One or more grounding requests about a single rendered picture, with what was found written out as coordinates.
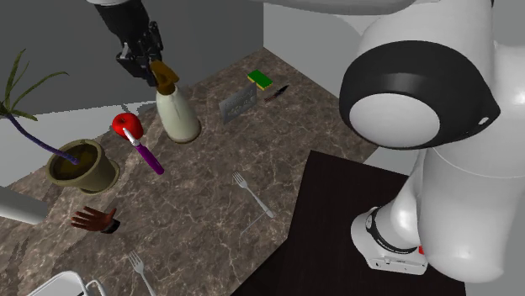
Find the dark robot stand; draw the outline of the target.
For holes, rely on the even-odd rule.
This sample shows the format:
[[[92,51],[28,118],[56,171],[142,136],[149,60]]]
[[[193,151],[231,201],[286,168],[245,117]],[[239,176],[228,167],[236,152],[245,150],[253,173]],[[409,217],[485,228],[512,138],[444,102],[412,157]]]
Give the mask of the dark robot stand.
[[[464,283],[433,267],[421,276],[371,269],[354,246],[353,220],[406,179],[311,151],[287,239],[231,296],[466,296]]]

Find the brown hand figure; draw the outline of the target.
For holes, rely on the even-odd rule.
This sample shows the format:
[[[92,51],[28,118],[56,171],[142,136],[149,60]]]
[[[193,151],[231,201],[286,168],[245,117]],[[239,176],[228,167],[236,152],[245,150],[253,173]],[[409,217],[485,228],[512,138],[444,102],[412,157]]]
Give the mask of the brown hand figure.
[[[71,226],[87,231],[112,234],[120,227],[120,222],[114,218],[116,211],[117,209],[111,209],[108,213],[104,213],[84,206],[82,211],[77,211],[71,217]]]

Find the red apple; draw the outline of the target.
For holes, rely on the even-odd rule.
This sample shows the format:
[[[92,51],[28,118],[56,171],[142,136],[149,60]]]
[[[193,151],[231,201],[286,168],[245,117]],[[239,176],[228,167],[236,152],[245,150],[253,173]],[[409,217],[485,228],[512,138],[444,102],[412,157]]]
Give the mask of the red apple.
[[[112,129],[120,135],[123,139],[128,140],[123,128],[126,128],[135,139],[139,140],[144,130],[138,117],[133,113],[122,113],[114,117],[112,121]]]

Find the silver fork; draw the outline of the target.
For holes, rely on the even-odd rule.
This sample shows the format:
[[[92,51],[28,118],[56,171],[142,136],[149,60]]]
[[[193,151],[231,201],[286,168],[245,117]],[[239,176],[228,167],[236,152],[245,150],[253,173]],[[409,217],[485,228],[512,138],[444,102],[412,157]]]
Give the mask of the silver fork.
[[[273,211],[249,188],[247,181],[243,178],[243,176],[239,172],[233,172],[232,177],[240,188],[246,189],[253,196],[257,204],[261,207],[261,209],[264,211],[264,213],[269,218],[274,217]]]
[[[148,280],[146,279],[146,275],[145,275],[145,264],[144,262],[140,259],[140,257],[138,256],[138,254],[135,252],[135,251],[131,251],[129,254],[128,254],[128,259],[133,267],[133,269],[135,270],[135,272],[137,272],[143,282],[145,283],[147,289],[148,289],[148,292],[151,296],[157,296],[156,292],[154,291],[154,289],[152,288],[152,286],[150,285],[150,283],[148,282]]]

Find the dark folding knife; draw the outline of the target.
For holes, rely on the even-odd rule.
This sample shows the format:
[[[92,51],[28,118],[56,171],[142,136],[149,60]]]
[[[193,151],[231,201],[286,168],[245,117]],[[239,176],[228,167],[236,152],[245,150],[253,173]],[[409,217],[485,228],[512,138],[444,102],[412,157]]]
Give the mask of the dark folding knife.
[[[287,90],[288,87],[289,87],[289,85],[281,87],[277,92],[274,93],[274,95],[272,95],[271,97],[265,98],[264,102],[265,103],[271,102],[272,100],[274,100],[278,96],[282,95]]]

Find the grey card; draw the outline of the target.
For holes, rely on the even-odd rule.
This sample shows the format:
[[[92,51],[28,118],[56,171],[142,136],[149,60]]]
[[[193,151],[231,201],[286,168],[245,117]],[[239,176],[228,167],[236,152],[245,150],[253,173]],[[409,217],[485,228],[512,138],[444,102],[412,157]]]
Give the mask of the grey card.
[[[252,82],[249,86],[235,92],[219,103],[223,124],[231,122],[256,104],[257,85],[255,82]]]

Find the cream spray bottle brown nozzle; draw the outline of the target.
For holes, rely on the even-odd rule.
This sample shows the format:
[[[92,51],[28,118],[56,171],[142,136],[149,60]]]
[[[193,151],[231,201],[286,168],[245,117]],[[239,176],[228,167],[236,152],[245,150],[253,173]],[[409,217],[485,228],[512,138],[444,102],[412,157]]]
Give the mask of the cream spray bottle brown nozzle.
[[[201,123],[194,108],[176,85],[179,77],[162,61],[152,61],[150,68],[157,83],[157,112],[168,138],[178,144],[195,140],[201,132]]]

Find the olive pot with plant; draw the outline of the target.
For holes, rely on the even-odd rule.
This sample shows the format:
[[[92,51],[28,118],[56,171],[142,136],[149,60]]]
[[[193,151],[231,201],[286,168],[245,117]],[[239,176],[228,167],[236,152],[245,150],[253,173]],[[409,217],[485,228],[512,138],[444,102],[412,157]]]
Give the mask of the olive pot with plant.
[[[15,101],[12,101],[11,92],[24,75],[24,72],[19,70],[19,62],[23,54],[23,52],[17,54],[9,72],[4,100],[0,101],[0,116],[8,119],[25,138],[50,152],[50,158],[45,165],[45,175],[50,182],[64,188],[77,188],[86,195],[108,191],[119,179],[119,165],[106,156],[104,148],[98,142],[80,139],[55,148],[30,134],[18,122],[19,118],[30,119],[34,122],[38,120],[32,114],[17,110],[16,106],[19,101],[48,79],[62,74],[57,71],[44,76],[22,92]]]

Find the green and yellow sponge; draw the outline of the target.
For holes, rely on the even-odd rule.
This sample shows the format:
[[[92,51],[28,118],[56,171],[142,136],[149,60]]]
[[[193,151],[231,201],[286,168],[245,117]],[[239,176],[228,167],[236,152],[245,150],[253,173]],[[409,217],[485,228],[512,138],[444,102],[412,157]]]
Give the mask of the green and yellow sponge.
[[[247,74],[247,78],[263,91],[273,85],[273,81],[259,70],[251,71]]]

